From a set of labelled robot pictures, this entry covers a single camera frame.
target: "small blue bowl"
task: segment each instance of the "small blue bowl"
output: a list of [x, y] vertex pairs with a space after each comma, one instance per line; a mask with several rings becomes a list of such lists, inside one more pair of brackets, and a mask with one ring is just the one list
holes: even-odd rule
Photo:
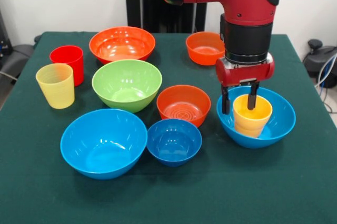
[[[236, 87], [229, 90], [229, 99], [234, 100], [250, 92], [249, 86]], [[290, 103], [281, 95], [265, 88], [259, 88], [257, 94], [266, 98], [273, 107], [273, 114], [257, 138], [245, 136], [234, 129], [233, 105], [229, 115], [222, 113], [222, 96], [217, 101], [216, 112], [227, 134], [239, 145], [245, 148], [258, 149], [267, 147], [281, 140], [295, 126], [296, 115]]]
[[148, 129], [147, 149], [162, 164], [177, 167], [194, 157], [201, 148], [197, 127], [180, 119], [158, 121]]
[[64, 131], [61, 154], [75, 170], [94, 179], [112, 179], [129, 171], [147, 142], [144, 123], [118, 109], [92, 111]]

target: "green tablecloth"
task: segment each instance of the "green tablecloth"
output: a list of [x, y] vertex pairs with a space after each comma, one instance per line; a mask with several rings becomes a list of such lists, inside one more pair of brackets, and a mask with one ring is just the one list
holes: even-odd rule
[[[93, 35], [43, 34], [0, 112], [0, 223], [337, 223], [337, 130], [285, 35], [272, 37], [276, 69], [261, 84], [296, 111], [296, 126], [281, 142], [236, 145], [215, 112], [221, 89], [214, 67], [190, 61], [187, 34], [155, 34], [148, 61], [162, 72], [161, 90], [190, 84], [212, 100], [200, 152], [169, 168], [145, 150], [131, 171], [108, 181], [74, 171], [61, 156], [61, 135], [78, 116], [105, 108], [91, 88], [101, 66], [88, 49]], [[84, 50], [85, 82], [70, 108], [53, 110], [35, 73], [68, 44]], [[155, 101], [137, 115], [147, 127], [160, 119]]]

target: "plastic cup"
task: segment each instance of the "plastic cup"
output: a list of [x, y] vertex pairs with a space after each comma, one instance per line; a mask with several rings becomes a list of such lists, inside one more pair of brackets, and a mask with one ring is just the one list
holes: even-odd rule
[[63, 109], [74, 102], [73, 69], [69, 65], [46, 65], [37, 71], [35, 77], [51, 107]]
[[74, 85], [84, 81], [83, 50], [77, 46], [67, 45], [54, 49], [50, 54], [53, 63], [70, 65], [74, 71]]
[[234, 129], [246, 136], [258, 137], [273, 113], [272, 105], [257, 95], [253, 110], [248, 109], [248, 94], [235, 99], [233, 103]]

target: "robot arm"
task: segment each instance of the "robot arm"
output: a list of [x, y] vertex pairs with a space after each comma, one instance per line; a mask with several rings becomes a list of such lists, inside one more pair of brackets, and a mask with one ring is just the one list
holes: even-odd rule
[[255, 107], [259, 82], [274, 71], [274, 61], [268, 53], [273, 20], [279, 0], [166, 0], [170, 4], [220, 2], [221, 38], [226, 45], [225, 57], [216, 62], [217, 77], [222, 85], [223, 112], [228, 114], [230, 101], [227, 89], [252, 84], [248, 108]]

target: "dark blue bowl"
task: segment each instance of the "dark blue bowl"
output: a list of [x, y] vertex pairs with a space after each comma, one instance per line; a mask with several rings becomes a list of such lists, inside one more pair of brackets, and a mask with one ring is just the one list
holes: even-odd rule
[[147, 149], [162, 164], [177, 167], [194, 157], [201, 148], [201, 134], [193, 124], [166, 119], [149, 128]]
[[[233, 104], [234, 100], [240, 95], [248, 94], [249, 92], [249, 86], [230, 89], [229, 98], [231, 103]], [[265, 88], [259, 88], [257, 94], [266, 98], [273, 107], [273, 114], [262, 133], [257, 138], [245, 136], [235, 131], [233, 105], [231, 106], [230, 114], [224, 115], [222, 113], [222, 96], [218, 99], [216, 104], [217, 115], [227, 134], [237, 144], [251, 149], [263, 148], [276, 143], [294, 128], [296, 122], [296, 115], [293, 107], [281, 95]]]
[[67, 127], [61, 153], [83, 175], [112, 179], [136, 164], [146, 142], [146, 127], [137, 116], [118, 109], [101, 109], [78, 117]]

